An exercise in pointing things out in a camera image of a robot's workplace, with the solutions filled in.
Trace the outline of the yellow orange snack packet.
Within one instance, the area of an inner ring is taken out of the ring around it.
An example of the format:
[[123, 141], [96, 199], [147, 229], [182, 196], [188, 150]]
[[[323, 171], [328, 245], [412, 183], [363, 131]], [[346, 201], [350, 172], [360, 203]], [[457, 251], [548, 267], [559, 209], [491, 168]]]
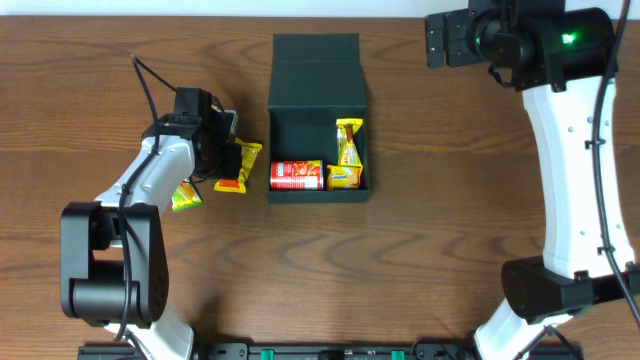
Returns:
[[218, 180], [214, 185], [214, 190], [226, 193], [245, 194], [247, 191], [246, 182], [255, 164], [258, 154], [262, 150], [260, 143], [248, 143], [240, 138], [235, 138], [235, 143], [242, 147], [242, 164], [239, 175], [235, 180]]

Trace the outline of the green snack packet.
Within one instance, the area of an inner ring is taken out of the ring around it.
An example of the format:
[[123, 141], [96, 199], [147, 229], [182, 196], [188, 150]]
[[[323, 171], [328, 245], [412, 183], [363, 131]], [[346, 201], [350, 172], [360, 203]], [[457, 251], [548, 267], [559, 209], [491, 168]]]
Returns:
[[185, 179], [174, 191], [171, 202], [172, 211], [180, 212], [202, 205], [203, 199], [193, 182], [189, 179]]

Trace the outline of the red Pringles can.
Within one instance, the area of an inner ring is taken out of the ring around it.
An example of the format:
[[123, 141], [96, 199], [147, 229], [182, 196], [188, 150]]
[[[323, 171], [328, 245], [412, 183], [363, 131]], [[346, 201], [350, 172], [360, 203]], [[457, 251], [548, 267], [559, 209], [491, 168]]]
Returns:
[[321, 191], [324, 189], [321, 160], [276, 161], [271, 163], [272, 190]]

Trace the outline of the orange Julie's cracker packet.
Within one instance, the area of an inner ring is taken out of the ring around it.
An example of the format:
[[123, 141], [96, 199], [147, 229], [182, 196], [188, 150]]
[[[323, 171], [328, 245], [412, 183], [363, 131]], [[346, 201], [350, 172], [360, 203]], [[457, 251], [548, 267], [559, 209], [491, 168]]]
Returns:
[[355, 165], [328, 165], [327, 189], [357, 190], [361, 183], [363, 167]]

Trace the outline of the dark green box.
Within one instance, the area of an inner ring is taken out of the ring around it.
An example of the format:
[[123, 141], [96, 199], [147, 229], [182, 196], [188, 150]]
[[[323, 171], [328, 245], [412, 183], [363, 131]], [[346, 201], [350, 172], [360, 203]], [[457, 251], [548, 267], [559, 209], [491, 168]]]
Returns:
[[363, 164], [354, 190], [268, 186], [271, 203], [358, 203], [370, 197], [367, 88], [357, 34], [275, 34], [268, 99], [269, 162], [339, 160], [336, 120], [360, 118], [354, 140]]

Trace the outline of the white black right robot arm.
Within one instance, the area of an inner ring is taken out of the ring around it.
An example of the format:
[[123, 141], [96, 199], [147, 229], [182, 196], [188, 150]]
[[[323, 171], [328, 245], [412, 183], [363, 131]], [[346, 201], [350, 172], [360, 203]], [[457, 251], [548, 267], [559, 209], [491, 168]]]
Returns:
[[562, 324], [624, 300], [637, 313], [639, 262], [625, 231], [613, 143], [626, 17], [559, 0], [472, 1], [425, 19], [431, 68], [486, 64], [522, 96], [545, 206], [540, 255], [504, 263], [503, 301], [462, 359], [527, 359]]

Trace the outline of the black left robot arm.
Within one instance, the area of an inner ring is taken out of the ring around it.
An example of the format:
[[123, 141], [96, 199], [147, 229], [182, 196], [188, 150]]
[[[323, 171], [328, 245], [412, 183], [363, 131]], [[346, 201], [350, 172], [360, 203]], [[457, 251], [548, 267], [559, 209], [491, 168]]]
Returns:
[[213, 358], [167, 303], [161, 216], [184, 181], [238, 177], [236, 125], [236, 112], [211, 93], [179, 87], [173, 111], [143, 132], [120, 178], [93, 201], [64, 208], [60, 303], [67, 317], [126, 338], [146, 359]]

